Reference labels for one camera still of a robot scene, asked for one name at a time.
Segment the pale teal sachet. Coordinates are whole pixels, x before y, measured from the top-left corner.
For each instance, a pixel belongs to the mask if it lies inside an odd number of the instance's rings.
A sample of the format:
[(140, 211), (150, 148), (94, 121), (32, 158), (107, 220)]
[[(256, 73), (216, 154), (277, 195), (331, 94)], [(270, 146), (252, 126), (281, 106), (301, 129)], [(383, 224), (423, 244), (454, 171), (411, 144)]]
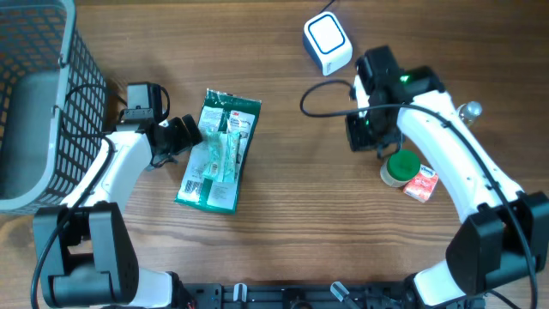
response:
[(234, 183), (237, 178), (237, 158), (240, 132), (205, 132), (208, 161), (202, 171), (205, 179), (219, 183)]

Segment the green lid white jar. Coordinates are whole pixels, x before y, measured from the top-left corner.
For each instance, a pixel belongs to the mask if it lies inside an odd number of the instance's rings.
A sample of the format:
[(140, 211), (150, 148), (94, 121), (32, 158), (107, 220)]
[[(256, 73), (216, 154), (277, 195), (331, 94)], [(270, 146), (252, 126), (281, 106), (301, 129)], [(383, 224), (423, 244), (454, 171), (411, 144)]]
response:
[(420, 166), (419, 157), (414, 152), (400, 150), (383, 163), (381, 180), (390, 187), (402, 187), (418, 174)]

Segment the yellow dish soap bottle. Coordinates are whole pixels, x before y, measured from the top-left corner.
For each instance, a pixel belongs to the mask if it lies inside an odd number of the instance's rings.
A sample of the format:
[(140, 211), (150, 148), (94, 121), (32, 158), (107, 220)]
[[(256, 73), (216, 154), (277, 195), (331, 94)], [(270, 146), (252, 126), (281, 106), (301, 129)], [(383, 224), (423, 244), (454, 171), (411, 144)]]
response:
[(482, 105), (477, 101), (470, 101), (460, 105), (457, 110), (458, 118), (467, 126), (470, 127), (475, 120), (482, 114)]

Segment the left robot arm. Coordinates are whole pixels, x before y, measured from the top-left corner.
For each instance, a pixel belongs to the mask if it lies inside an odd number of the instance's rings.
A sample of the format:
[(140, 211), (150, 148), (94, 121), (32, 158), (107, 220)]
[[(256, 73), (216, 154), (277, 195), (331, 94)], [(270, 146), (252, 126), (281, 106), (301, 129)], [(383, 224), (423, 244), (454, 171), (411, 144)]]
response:
[(139, 266), (123, 212), (133, 187), (148, 169), (202, 142), (190, 115), (169, 118), (167, 90), (151, 82), (127, 87), (125, 108), (113, 130), (87, 133), (58, 110), (63, 137), (100, 143), (91, 167), (55, 207), (33, 218), (37, 263), (30, 305), (51, 308), (193, 308), (196, 300), (174, 272)]

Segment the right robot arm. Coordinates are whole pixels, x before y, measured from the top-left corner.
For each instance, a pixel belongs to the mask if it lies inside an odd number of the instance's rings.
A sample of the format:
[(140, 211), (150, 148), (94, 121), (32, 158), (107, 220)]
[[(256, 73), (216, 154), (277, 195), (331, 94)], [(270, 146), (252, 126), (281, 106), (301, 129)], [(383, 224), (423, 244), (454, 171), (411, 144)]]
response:
[(548, 255), (548, 197), (527, 194), (490, 158), (460, 120), (452, 99), (427, 66), (403, 70), (388, 46), (356, 62), (355, 98), (347, 116), (354, 151), (381, 154), (410, 139), (446, 187), (461, 221), (443, 261), (413, 278), (427, 308), (478, 296), (536, 275)]

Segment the orange tissue pack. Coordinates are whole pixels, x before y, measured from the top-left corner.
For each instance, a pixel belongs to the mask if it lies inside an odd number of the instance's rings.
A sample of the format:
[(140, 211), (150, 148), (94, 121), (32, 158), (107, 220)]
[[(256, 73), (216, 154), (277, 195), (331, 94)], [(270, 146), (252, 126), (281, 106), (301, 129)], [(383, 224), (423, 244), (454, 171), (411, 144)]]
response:
[(438, 180), (438, 174), (433, 169), (421, 165), (419, 172), (404, 186), (403, 192), (424, 203), (430, 199)]

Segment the green plastic packet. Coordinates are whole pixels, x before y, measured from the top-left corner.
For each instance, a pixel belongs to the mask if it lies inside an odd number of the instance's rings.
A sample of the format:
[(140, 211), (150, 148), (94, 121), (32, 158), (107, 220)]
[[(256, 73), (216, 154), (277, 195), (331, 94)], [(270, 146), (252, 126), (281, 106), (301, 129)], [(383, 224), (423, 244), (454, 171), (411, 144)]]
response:
[[(175, 202), (196, 209), (233, 214), (236, 212), (241, 176), (254, 136), (262, 102), (209, 89), (205, 95), (198, 129), (202, 142), (190, 151), (188, 164)], [(202, 176), (208, 161), (205, 132), (240, 132), (237, 178), (234, 183), (219, 183)]]

